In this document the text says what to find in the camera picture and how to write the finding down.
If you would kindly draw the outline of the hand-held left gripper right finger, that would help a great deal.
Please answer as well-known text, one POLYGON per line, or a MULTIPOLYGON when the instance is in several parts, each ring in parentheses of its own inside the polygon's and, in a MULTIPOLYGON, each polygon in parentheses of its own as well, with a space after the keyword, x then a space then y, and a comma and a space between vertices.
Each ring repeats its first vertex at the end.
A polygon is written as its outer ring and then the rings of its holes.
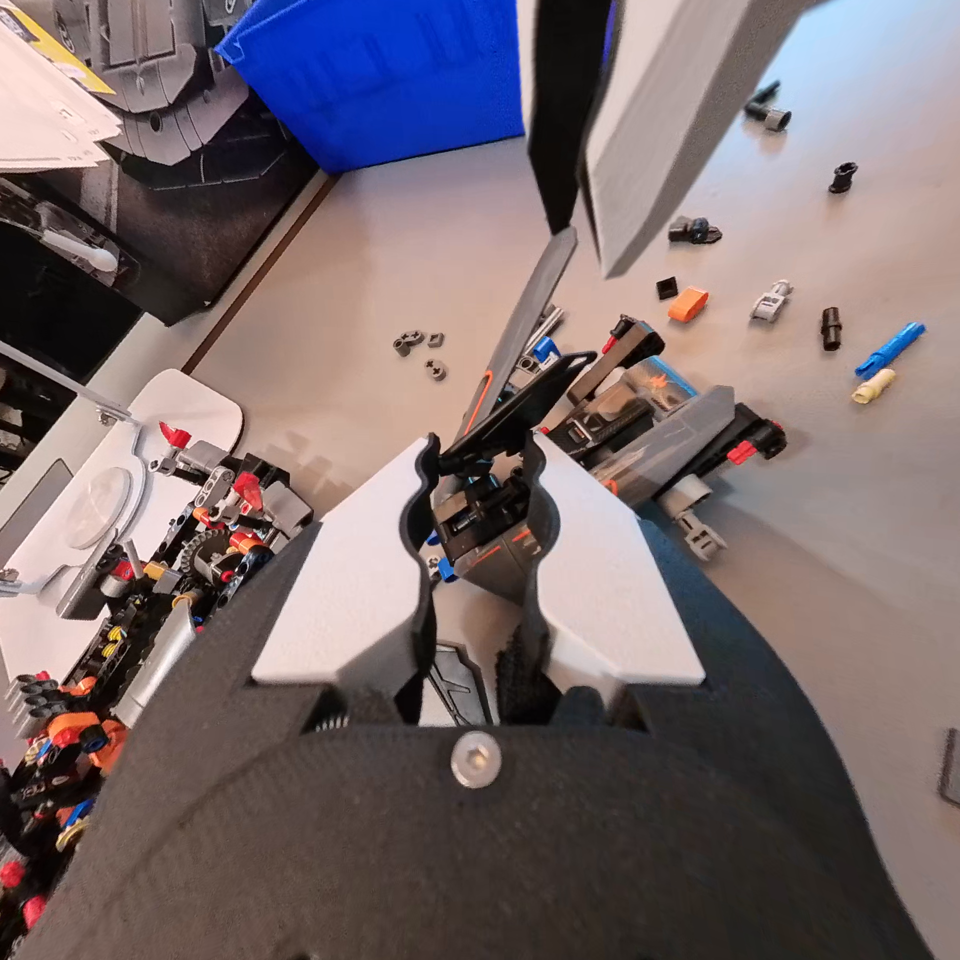
POLYGON ((531 434, 525 613, 533 657, 565 693, 697 688, 705 668, 637 515, 544 434, 531 434))

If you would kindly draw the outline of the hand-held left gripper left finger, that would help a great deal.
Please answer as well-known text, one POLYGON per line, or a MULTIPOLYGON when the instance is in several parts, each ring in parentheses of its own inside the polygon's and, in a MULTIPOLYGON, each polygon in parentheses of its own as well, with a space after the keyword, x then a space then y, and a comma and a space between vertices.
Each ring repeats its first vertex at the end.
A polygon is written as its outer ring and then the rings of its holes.
POLYGON ((422 672, 436 637, 420 550, 439 449, 437 436, 417 438, 322 517, 253 681, 404 687, 422 672))

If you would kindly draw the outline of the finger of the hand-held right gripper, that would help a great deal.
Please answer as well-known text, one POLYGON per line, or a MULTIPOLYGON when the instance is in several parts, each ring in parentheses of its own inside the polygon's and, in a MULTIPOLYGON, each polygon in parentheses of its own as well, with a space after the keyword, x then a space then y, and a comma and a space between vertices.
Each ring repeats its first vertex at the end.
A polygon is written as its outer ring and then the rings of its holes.
POLYGON ((678 209, 807 7, 617 2, 582 158, 601 275, 625 275, 678 209))
POLYGON ((552 234, 569 225, 585 153, 605 91, 616 3, 517 3, 524 136, 552 234))

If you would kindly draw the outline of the lego car chassis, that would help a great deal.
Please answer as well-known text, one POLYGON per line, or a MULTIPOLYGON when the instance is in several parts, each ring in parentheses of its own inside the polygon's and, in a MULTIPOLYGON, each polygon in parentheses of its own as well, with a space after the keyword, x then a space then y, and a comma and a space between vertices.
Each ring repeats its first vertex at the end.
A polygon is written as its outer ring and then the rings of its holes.
POLYGON ((42 918, 147 704, 201 634, 313 520, 288 471, 161 422, 149 464, 194 494, 150 557, 119 525, 95 539, 58 612, 97 630, 70 671, 12 677, 5 701, 26 744, 2 765, 2 958, 42 918))

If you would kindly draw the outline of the small black lego panel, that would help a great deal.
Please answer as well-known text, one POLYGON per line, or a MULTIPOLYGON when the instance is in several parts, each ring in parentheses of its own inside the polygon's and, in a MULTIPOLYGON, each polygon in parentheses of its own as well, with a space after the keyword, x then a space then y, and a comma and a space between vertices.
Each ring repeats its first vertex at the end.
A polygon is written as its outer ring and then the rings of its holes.
POLYGON ((428 680, 443 716, 457 727, 482 727, 494 722, 480 668, 466 647, 438 642, 428 680))
POLYGON ((530 431, 597 356, 593 350, 565 354, 508 401, 498 403, 490 415, 439 455, 439 476, 484 474, 500 454, 519 453, 530 431))

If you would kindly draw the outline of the grey lego assembly orange stripe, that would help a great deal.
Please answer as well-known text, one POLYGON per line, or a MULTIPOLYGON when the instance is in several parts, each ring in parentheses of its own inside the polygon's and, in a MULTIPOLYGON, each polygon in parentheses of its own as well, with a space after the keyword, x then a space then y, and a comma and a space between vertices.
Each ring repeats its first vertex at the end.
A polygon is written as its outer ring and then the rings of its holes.
MULTIPOLYGON (((566 354, 551 338, 564 318, 550 301, 577 247, 575 228, 553 235, 527 281, 451 446, 566 354)), ((589 364, 531 434, 543 434, 631 510, 653 503, 674 524, 670 491, 693 474, 711 474, 752 457, 768 461, 787 446, 779 423, 737 400, 734 389, 698 390, 663 360, 666 343, 648 323, 621 315, 589 364)), ((434 494, 427 544, 431 580, 463 580, 522 603, 541 547, 528 526, 529 477, 516 463, 443 476, 434 494)))

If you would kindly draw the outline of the light grey lego connector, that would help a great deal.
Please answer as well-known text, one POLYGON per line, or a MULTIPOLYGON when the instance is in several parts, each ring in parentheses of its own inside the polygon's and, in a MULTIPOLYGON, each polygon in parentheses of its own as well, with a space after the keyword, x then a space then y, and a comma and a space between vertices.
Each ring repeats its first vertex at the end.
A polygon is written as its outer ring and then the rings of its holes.
POLYGON ((711 488, 693 474, 684 477, 670 490, 671 519, 683 535, 687 547, 702 562, 710 561, 727 548, 723 537, 695 512, 696 506, 711 493, 711 488))

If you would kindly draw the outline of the scattered small lego pieces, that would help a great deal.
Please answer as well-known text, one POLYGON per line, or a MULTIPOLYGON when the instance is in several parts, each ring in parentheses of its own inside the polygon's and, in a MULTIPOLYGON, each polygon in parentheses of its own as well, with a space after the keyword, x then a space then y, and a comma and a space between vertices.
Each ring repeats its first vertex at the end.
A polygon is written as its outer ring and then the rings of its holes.
MULTIPOLYGON (((792 117, 790 110, 781 109, 774 103, 781 85, 779 80, 775 80, 763 86, 756 90, 743 106, 745 117, 759 123, 768 133, 782 133, 792 117)), ((840 195, 848 192, 857 172, 858 164, 855 162, 839 165, 833 172, 832 181, 828 186, 829 193, 840 195)), ((672 222, 667 234, 668 240, 672 243, 687 243, 693 246, 711 245, 722 235, 709 220, 687 217, 678 217, 672 222)), ((681 291, 674 279, 657 282, 656 289, 661 299, 671 302, 667 312, 668 318, 684 325, 700 315, 710 298, 707 291, 699 288, 687 287, 681 291)), ((794 286, 787 279, 774 282, 770 289, 750 307, 749 321, 766 326, 773 325, 784 312, 794 291, 794 286)), ((858 405, 875 402, 896 379, 893 363, 927 331, 924 323, 911 321, 873 351, 870 357, 854 371, 858 378, 858 385, 852 391, 850 400, 858 405)), ((842 346, 842 322, 836 307, 828 307, 822 311, 820 336, 822 348, 826 353, 837 352, 842 346)))

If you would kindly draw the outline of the dark lego box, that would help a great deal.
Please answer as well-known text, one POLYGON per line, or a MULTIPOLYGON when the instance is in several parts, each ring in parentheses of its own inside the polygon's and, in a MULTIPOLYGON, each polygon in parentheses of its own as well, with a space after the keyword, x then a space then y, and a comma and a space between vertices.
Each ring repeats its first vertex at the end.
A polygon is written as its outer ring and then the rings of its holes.
POLYGON ((172 328, 212 306, 318 172, 217 52, 253 1, 2 2, 108 88, 121 120, 96 166, 2 174, 2 281, 54 282, 172 328), (114 272, 42 244, 69 234, 114 272))

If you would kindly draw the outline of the blue plastic bin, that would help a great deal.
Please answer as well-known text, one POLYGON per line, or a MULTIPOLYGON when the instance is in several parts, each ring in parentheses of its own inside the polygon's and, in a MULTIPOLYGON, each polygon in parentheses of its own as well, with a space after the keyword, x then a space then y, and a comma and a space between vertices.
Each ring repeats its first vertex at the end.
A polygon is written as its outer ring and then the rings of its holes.
POLYGON ((327 174, 521 137, 516 2, 255 2, 217 47, 327 174))

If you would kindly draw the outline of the white stand base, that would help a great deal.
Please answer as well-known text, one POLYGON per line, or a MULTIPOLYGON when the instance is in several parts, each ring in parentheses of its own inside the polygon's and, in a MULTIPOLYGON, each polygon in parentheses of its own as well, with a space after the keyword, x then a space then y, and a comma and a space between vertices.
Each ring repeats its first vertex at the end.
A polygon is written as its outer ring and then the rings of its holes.
POLYGON ((138 557, 148 559, 193 491, 182 479, 153 474, 138 465, 138 458, 148 464, 166 449, 159 424, 183 429, 194 440, 225 451, 234 448, 243 427, 243 414, 235 402, 174 368, 152 378, 128 409, 142 426, 137 442, 131 424, 112 426, 9 559, 8 564, 27 583, 67 568, 38 594, 2 600, 2 656, 10 677, 45 670, 62 680, 108 613, 101 606, 92 619, 75 620, 60 618, 56 611, 89 555, 87 550, 72 549, 64 530, 73 503, 90 481, 111 467, 130 473, 129 497, 117 523, 121 534, 132 538, 138 557))

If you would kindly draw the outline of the thin white stand rod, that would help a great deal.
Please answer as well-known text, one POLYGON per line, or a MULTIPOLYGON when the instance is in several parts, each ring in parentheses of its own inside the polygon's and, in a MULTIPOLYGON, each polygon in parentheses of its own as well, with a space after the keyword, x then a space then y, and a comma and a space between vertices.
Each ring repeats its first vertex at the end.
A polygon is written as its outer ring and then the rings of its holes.
POLYGON ((77 397, 93 404, 97 412, 97 420, 102 426, 111 427, 120 423, 141 426, 141 421, 135 417, 129 409, 122 406, 119 401, 108 398, 95 390, 91 390, 90 387, 61 373, 53 366, 49 366, 3 341, 1 342, 1 354, 5 358, 20 364, 43 378, 49 379, 58 386, 73 392, 77 397))

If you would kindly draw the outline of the instruction booklet stack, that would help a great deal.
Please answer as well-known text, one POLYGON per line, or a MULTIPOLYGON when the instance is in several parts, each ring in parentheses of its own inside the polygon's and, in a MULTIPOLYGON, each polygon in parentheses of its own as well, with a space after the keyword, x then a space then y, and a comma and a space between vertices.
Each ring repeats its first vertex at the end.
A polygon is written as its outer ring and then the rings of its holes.
POLYGON ((17 7, 2 7, 1 170, 89 168, 121 120, 98 93, 110 90, 17 7))

